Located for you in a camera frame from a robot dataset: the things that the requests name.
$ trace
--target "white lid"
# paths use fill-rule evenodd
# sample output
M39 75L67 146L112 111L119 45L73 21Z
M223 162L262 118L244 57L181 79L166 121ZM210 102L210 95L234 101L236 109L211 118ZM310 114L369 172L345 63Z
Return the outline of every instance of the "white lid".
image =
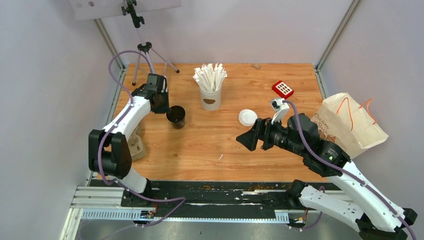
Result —
M246 127L253 126L257 118L258 118L258 115L256 114L256 112L250 109L243 109L238 114L238 120L243 126L246 126Z

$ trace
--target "paper bag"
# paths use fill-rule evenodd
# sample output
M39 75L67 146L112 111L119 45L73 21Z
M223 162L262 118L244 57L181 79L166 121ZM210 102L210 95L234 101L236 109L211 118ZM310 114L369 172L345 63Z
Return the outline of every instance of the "paper bag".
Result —
M324 99L311 120L321 138L336 143L353 159L389 137L369 113L371 101L360 105L348 93L338 93Z

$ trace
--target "orange handle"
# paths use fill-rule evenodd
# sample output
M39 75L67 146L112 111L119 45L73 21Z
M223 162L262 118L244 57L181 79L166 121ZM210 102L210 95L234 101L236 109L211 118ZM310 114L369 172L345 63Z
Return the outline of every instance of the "orange handle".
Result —
M351 103L349 102L348 97L345 97L343 101L341 101L340 106L338 106L337 112L335 112L335 114L339 114L339 111L342 108L342 105L345 102L345 100L347 100L347 107L349 108L349 117L350 117L350 122L352 123L352 128L350 129L350 131L352 131L354 129L354 119L352 118Z
M376 124L377 123L377 121L376 121L376 118L373 116L373 115L371 115L371 113L370 113L370 110L368 109L369 108L369 106L370 106L370 103L373 101L373 98L370 98L370 99L368 99L368 101L366 101L366 102L364 102L359 108L362 108L365 104L366 104L366 112L368 113L368 115L374 120L374 123L372 124L372 125L374 125L374 124Z

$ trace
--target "wooden table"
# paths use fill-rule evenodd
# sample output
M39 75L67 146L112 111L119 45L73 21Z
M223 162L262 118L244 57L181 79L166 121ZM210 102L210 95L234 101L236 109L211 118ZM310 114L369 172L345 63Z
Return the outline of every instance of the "wooden table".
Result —
M238 115L242 109L252 109L259 118L274 115L270 101L278 97L271 87L279 80L294 89L290 97L300 113L311 117L322 102L320 89L311 64L262 64L260 70L245 63L224 63L228 77L222 86L222 103L216 111L201 107L199 87L193 80L194 68L201 63L180 63L180 73L168 67L170 106L185 108L185 126L174 129L164 114L148 114L142 121L141 138L146 155L132 163L142 176L151 180L184 181L325 181L308 170L302 158L273 147L267 151L247 150L236 137L250 129L242 126ZM162 74L163 64L155 64ZM132 86L135 64L127 69L124 85L131 91L146 82L146 74L138 71L137 84ZM122 90L115 114L128 102ZM290 109L283 120L292 116Z

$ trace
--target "white robotic arm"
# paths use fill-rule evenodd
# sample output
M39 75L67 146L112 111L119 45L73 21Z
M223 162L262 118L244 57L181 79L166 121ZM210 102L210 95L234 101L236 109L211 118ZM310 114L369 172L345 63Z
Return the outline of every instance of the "white robotic arm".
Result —
M102 130L92 130L88 136L89 168L99 172L98 152L101 148L101 163L103 171L109 177L137 193L144 193L149 180L138 174L131 167L132 157L128 146L128 139L139 122L150 112L165 114L170 111L168 85L164 76L150 73L147 82L132 92L133 103L129 100L124 109L116 118ZM131 110L118 121L128 108ZM103 146L101 139L114 126Z
M303 157L303 164L311 171L327 177L332 183L343 190L354 203L335 199L308 184L295 180L287 190L293 207L302 205L328 214L355 229L363 239L406 239L408 235L402 230L405 226L398 219L400 216L409 225L415 222L417 214L409 208L402 208L391 202L373 186L358 170L349 156L335 143L321 139L318 127L303 113L299 114L301 131L306 142L321 159L341 168L365 182L361 185L348 174L329 167L317 160L306 149L301 141L297 122L294 116L287 121L287 127L281 125L284 117L281 112L287 112L287 104L276 98L271 102L276 111L274 118L258 118L252 129L238 136L236 140L246 148L254 151L258 140L263 141L261 149L268 150L273 146L285 149ZM367 187L376 190L383 199L398 212L394 215L385 203L374 195Z

